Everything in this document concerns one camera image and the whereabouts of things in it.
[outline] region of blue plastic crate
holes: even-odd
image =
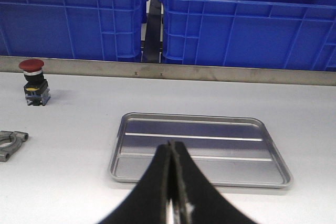
[[[161,0],[164,62],[334,71],[336,0]]]
[[[0,0],[0,55],[139,61],[147,0]]]

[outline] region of metal tray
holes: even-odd
[[[283,188],[292,177],[264,124],[256,119],[130,113],[123,116],[111,173],[137,182],[158,145],[186,145],[215,186]]]

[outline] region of white table surface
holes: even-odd
[[[336,223],[336,87],[45,75],[51,99],[27,106],[21,73],[0,73],[0,130],[30,138],[0,163],[0,223],[89,223],[134,185],[109,166],[129,112],[264,122],[293,174],[287,189],[219,188],[260,224]]]

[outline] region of metal edge strip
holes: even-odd
[[[27,59],[0,56],[0,72],[22,72],[18,64]],[[336,86],[336,72],[41,59],[45,74]]]

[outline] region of red button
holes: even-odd
[[[24,60],[19,64],[19,68],[29,73],[37,72],[41,70],[43,66],[44,62],[38,59]]]

